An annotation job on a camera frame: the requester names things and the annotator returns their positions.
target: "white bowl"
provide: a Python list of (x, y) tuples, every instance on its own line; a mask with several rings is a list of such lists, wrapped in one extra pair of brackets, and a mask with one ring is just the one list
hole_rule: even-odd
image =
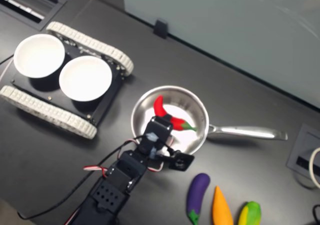
[(79, 102), (101, 97), (109, 89), (111, 82), (111, 68), (95, 56), (80, 56), (69, 61), (59, 77), (63, 93)]
[(55, 36), (36, 34), (20, 42), (13, 62), (22, 75), (39, 79), (54, 73), (63, 64), (65, 47)]

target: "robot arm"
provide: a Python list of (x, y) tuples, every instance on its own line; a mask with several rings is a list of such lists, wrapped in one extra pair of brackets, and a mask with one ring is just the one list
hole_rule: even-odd
[(169, 162), (169, 168), (173, 170), (187, 170), (194, 156), (172, 148), (168, 150), (170, 157), (156, 154), (165, 146), (163, 141), (168, 140), (172, 129), (165, 117), (153, 117), (137, 149), (125, 151), (108, 168), (106, 177), (98, 179), (65, 225), (114, 225), (131, 191), (145, 174), (149, 159)]

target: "pan handle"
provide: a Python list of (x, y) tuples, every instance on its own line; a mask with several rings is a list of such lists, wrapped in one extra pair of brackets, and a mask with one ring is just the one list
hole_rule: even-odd
[(214, 126), (209, 125), (208, 134), (231, 134), (257, 139), (288, 140), (284, 131), (259, 126)]

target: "stainless steel pan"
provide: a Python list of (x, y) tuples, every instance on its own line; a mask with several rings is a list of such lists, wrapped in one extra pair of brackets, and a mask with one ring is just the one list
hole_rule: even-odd
[(229, 134), (258, 139), (287, 140), (285, 132), (257, 126), (214, 126), (209, 124), (207, 110), (200, 99), (187, 89), (178, 86), (160, 86), (145, 93), (133, 108), (131, 129), (134, 137), (144, 133), (148, 122), (155, 115), (154, 102), (163, 96), (164, 109), (177, 118), (186, 120), (197, 131), (171, 132), (174, 137), (172, 148), (183, 153), (195, 153), (213, 134)]

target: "purple eggplant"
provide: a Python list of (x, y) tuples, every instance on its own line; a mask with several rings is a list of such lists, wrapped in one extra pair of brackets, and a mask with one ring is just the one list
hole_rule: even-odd
[(209, 183), (210, 177), (205, 173), (199, 173), (194, 177), (190, 185), (187, 197), (186, 211), (188, 217), (194, 225), (198, 224), (201, 204)]

